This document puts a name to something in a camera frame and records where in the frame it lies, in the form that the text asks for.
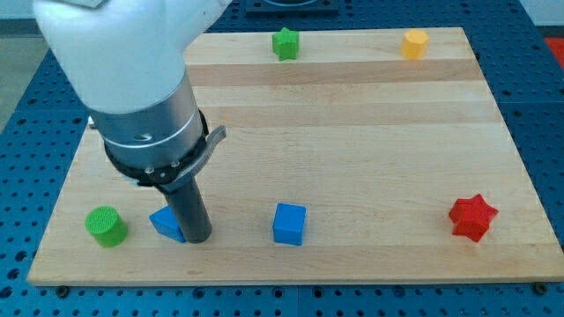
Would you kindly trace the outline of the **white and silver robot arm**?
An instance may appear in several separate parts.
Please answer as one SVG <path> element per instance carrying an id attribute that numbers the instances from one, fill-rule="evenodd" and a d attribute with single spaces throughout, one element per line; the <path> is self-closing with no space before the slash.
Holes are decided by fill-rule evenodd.
<path id="1" fill-rule="evenodd" d="M 230 3 L 36 1 L 33 12 L 109 153 L 146 169 L 179 161 L 203 136 L 183 52 Z"/>

